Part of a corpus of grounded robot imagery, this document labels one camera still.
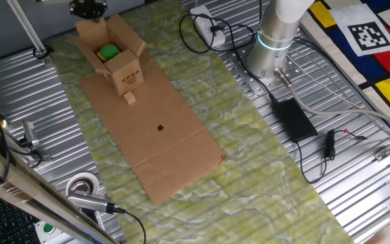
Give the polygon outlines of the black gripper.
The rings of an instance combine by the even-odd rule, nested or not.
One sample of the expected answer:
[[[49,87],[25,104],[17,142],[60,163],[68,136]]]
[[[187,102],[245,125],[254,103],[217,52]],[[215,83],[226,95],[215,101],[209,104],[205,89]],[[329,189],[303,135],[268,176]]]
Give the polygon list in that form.
[[[105,2],[95,0],[72,0],[69,6],[71,13],[84,20],[89,19],[89,15],[86,13],[91,13],[90,17],[94,22],[99,22],[107,10]]]

